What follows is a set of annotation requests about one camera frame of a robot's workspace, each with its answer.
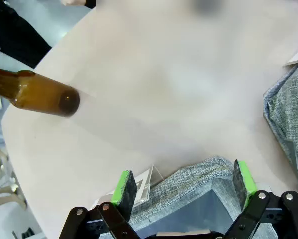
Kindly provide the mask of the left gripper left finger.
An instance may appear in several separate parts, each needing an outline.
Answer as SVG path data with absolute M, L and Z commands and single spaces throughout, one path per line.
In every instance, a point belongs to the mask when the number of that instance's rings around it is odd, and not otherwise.
M 61 239 L 98 239 L 110 233 L 115 239 L 138 239 L 129 224 L 137 186 L 132 171 L 123 171 L 113 196 L 93 209 L 70 210 L 60 234 Z

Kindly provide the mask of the person hand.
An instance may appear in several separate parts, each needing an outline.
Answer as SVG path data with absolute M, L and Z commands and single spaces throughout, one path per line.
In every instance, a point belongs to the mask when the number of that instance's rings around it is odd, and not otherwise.
M 85 5 L 86 4 L 86 0 L 61 0 L 61 3 L 64 6 Z

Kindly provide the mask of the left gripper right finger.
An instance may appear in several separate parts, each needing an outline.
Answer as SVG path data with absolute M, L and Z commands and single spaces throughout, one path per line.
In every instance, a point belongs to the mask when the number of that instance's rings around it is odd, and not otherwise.
M 259 225 L 270 224 L 279 239 L 298 239 L 298 193 L 281 196 L 259 190 L 244 161 L 235 160 L 233 185 L 242 208 L 224 239 L 251 239 Z

